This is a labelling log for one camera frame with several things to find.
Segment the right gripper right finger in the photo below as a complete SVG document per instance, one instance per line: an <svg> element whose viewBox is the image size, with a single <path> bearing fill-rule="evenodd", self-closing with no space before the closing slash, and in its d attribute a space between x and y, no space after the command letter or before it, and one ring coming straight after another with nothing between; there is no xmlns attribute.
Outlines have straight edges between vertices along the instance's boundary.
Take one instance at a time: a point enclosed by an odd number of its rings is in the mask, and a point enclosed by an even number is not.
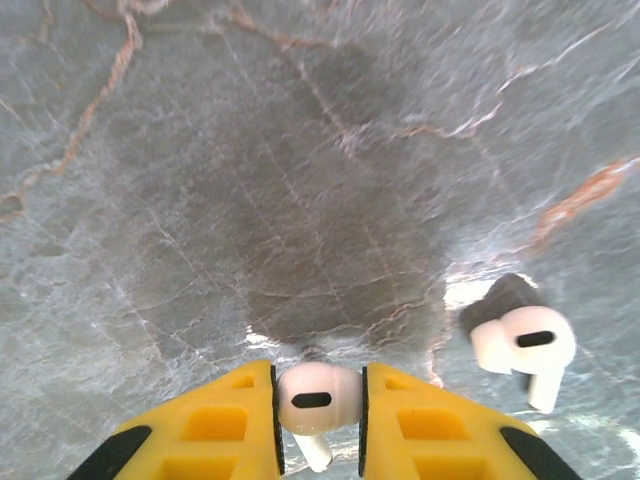
<svg viewBox="0 0 640 480"><path fill-rule="evenodd" d="M582 480L513 417L382 363L362 375L361 480Z"/></svg>

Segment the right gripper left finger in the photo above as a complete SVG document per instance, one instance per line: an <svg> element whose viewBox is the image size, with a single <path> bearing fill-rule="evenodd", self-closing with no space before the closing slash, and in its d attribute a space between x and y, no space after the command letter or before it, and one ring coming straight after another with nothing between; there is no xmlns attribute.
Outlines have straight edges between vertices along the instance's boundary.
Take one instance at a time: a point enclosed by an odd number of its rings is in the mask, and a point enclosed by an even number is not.
<svg viewBox="0 0 640 480"><path fill-rule="evenodd" d="M276 369L257 360L120 425L66 480L281 480Z"/></svg>

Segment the white wireless earbud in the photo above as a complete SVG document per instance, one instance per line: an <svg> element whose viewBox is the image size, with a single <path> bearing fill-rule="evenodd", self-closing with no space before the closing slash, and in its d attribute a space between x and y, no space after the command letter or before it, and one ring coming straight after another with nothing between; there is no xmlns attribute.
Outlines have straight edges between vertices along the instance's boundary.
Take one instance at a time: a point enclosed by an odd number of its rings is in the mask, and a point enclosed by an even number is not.
<svg viewBox="0 0 640 480"><path fill-rule="evenodd" d="M363 387L361 373L322 362L301 363L277 380L279 422L313 472L326 471L333 461L324 435L360 422Z"/></svg>
<svg viewBox="0 0 640 480"><path fill-rule="evenodd" d="M545 306L520 307L475 327L470 338L482 369L529 374L529 405L545 414L554 410L564 372L577 350L564 315Z"/></svg>

